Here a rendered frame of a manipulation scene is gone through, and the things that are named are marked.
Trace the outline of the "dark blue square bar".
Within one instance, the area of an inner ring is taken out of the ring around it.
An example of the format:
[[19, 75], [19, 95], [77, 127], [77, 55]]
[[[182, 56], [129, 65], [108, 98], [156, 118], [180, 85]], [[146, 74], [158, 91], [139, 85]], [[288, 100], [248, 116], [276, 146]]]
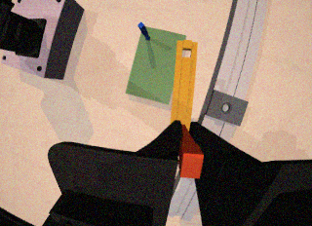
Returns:
[[145, 40], [149, 40], [148, 31], [147, 31], [147, 28], [144, 27], [144, 24], [140, 23], [137, 26], [139, 26], [139, 30], [140, 30], [141, 34], [144, 35]]

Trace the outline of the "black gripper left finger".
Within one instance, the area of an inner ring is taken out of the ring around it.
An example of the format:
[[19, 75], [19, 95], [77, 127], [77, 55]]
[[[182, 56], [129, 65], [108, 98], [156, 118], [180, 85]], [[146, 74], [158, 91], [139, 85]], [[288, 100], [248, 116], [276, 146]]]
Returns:
[[153, 209], [152, 226], [165, 226], [176, 183], [182, 125], [172, 121], [137, 152], [61, 141], [48, 149], [59, 190]]

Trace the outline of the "grey metal rail with slot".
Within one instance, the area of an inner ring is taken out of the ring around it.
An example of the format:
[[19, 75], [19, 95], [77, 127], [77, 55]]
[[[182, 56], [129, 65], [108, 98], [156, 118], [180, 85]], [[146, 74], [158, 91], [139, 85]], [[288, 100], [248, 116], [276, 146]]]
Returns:
[[[198, 124], [229, 143], [235, 126], [241, 128], [248, 101], [268, 0], [233, 0], [218, 59]], [[190, 222], [199, 207], [194, 178], [175, 179], [168, 217], [182, 215]]]

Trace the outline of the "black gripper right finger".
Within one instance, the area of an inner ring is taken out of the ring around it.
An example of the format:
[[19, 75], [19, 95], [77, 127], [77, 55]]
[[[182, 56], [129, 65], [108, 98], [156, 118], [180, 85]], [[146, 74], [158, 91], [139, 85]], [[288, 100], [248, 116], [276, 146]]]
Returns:
[[191, 122], [204, 153], [195, 179], [202, 226], [253, 226], [281, 192], [312, 188], [312, 160], [262, 161]]

